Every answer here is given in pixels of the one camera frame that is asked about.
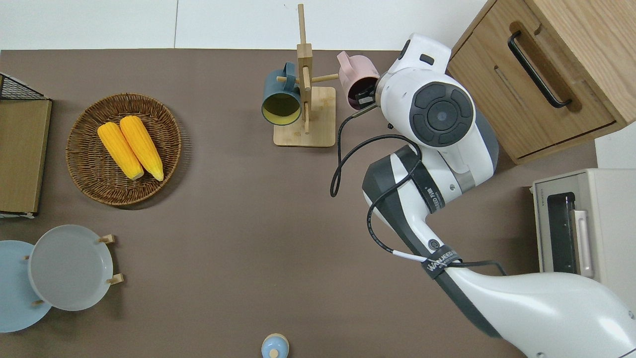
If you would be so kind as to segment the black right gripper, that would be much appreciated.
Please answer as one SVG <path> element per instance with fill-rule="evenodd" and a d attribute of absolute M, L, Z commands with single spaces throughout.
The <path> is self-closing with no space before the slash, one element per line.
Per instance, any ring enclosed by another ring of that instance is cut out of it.
<path fill-rule="evenodd" d="M 357 111 L 365 110 L 367 108 L 375 108 L 376 106 L 376 85 L 370 85 L 367 88 L 361 89 L 354 95 L 354 103 L 356 104 Z"/>

